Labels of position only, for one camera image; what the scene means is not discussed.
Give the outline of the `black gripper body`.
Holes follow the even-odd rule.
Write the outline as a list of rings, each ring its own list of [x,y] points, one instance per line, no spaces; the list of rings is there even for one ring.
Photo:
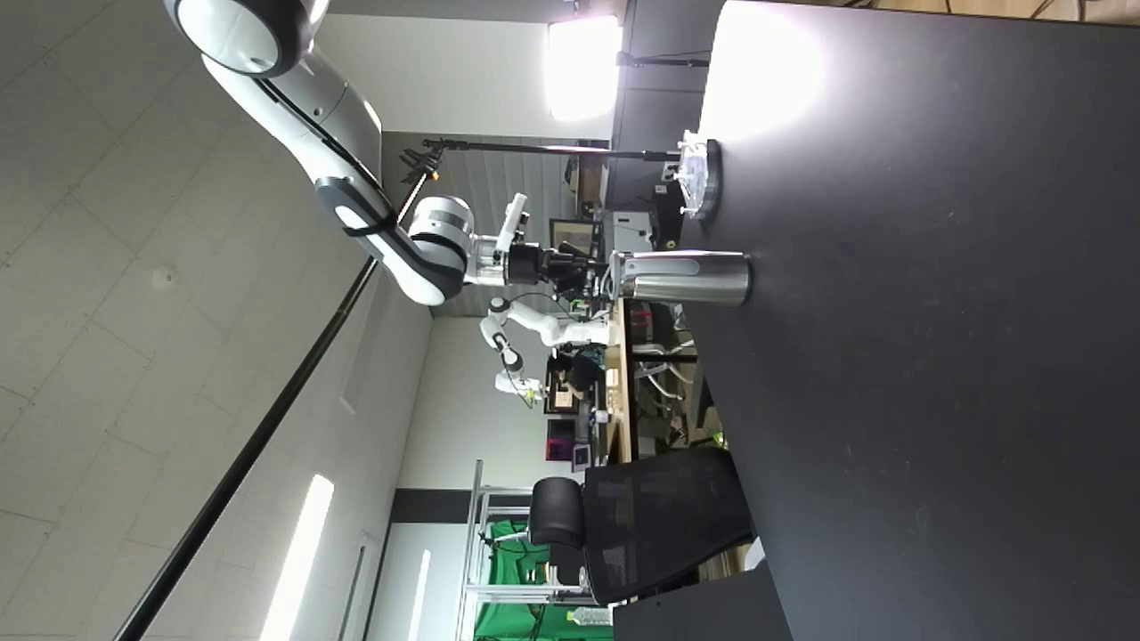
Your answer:
[[[512,247],[505,256],[505,281],[508,285],[553,285],[570,291],[583,281],[583,256],[558,247]]]

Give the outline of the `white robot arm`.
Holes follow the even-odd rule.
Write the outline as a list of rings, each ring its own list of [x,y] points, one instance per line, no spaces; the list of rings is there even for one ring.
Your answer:
[[[381,116],[318,50],[329,0],[163,0],[174,31],[211,77],[306,176],[339,228],[377,256],[406,300],[442,305],[468,285],[508,281],[527,199],[505,203],[494,236],[472,232],[459,197],[424,197],[411,221],[381,187]]]

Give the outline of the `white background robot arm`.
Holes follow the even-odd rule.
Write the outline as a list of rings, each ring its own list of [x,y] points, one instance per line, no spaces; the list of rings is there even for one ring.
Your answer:
[[[545,349],[563,344],[605,344],[608,343],[608,312],[594,312],[589,322],[570,322],[554,312],[543,312],[508,297],[494,297],[481,317],[481,337],[497,357],[494,388],[501,396],[516,396],[525,402],[537,402],[545,386],[525,375],[525,357],[508,343],[508,324],[532,332]]]

